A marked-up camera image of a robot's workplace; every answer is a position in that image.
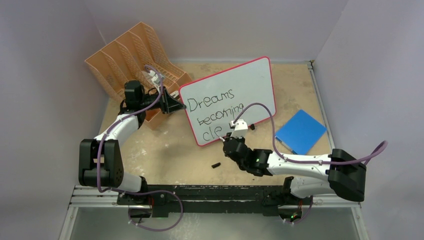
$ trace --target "whiteboard frame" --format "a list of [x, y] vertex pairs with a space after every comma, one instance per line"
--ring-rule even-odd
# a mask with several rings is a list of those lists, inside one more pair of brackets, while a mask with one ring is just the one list
[[[242, 67], [242, 66], [244, 66], [244, 65], [247, 65], [247, 64], [250, 64], [250, 63], [256, 62], [256, 61], [258, 61], [258, 60], [262, 60], [262, 59], [267, 59], [267, 60], [268, 60], [268, 65], [269, 65], [269, 74], [270, 74], [270, 76], [271, 76], [271, 85], [272, 85], [272, 98], [274, 99], [274, 107], [275, 107], [274, 115], [272, 115], [272, 117], [274, 117], [274, 116], [277, 114], [277, 102], [276, 102], [276, 94], [275, 94], [275, 90], [274, 90], [273, 72], [272, 72], [272, 70], [271, 70], [271, 60], [270, 60], [270, 58], [269, 58], [269, 57], [267, 57], [267, 56], [261, 56], [261, 57], [258, 57], [258, 58], [256, 58], [256, 59], [250, 60], [250, 61], [248, 61], [248, 62], [245, 62], [245, 63], [239, 64], [239, 65], [236, 65], [236, 66], [230, 67], [230, 68], [228, 68], [228, 69], [225, 69], [225, 70], [222, 70], [222, 71], [216, 72], [216, 73], [214, 73], [214, 74], [212, 74], [212, 75], [205, 76], [205, 77], [200, 78], [200, 79], [198, 79], [198, 80], [195, 80], [195, 81], [192, 81], [192, 82], [186, 83], [186, 84], [184, 84], [184, 85], [182, 85], [182, 86], [180, 86], [180, 87], [179, 87], [179, 89], [178, 89], [178, 93], [179, 93], [179, 95], [181, 96], [181, 89], [182, 89], [182, 88], [184, 88], [184, 87], [186, 87], [186, 86], [188, 86], [188, 85], [195, 84], [195, 83], [197, 83], [197, 82], [200, 82], [200, 81], [202, 81], [202, 80], [208, 79], [208, 78], [213, 77], [213, 76], [216, 76], [216, 75], [218, 75], [218, 74], [222, 74], [222, 73], [228, 72], [228, 71], [230, 71], [230, 70], [233, 70], [233, 69], [236, 69], [236, 68]], [[187, 108], [185, 109], [185, 115], [187, 116], [188, 122], [190, 123], [190, 128], [191, 128], [191, 132], [193, 133], [193, 138], [194, 138], [194, 140], [196, 141], [196, 144], [197, 144], [199, 147], [204, 147], [204, 146], [209, 145], [209, 144], [211, 144], [211, 143], [214, 143], [214, 142], [216, 142], [216, 141], [220, 141], [220, 139], [219, 139], [219, 138], [217, 138], [217, 139], [215, 139], [215, 140], [213, 140], [213, 141], [210, 141], [210, 142], [207, 142], [207, 143], [205, 143], [205, 144], [199, 144], [199, 142], [198, 142], [198, 140], [197, 140], [197, 138], [196, 138], [195, 131], [194, 131], [194, 129], [193, 129], [192, 121], [190, 121], [189, 113], [187, 112]], [[263, 122], [263, 121], [265, 121], [265, 120], [268, 120], [268, 119], [269, 119], [269, 117], [264, 118], [264, 119], [262, 119], [262, 120], [260, 120], [260, 121], [258, 121], [258, 122], [252, 123], [252, 124], [258, 124], [258, 123], [261, 123], [261, 122]]]

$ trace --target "wall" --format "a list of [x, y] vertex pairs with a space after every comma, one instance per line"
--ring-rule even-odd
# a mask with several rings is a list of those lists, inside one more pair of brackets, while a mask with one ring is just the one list
[[367, 169], [370, 238], [424, 236], [424, 1], [350, 0], [314, 68], [336, 146]]
[[102, 46], [82, 0], [0, 1], [0, 239], [59, 238], [105, 109], [84, 64]]
[[348, 0], [86, 0], [109, 43], [138, 22], [177, 61], [315, 59]]

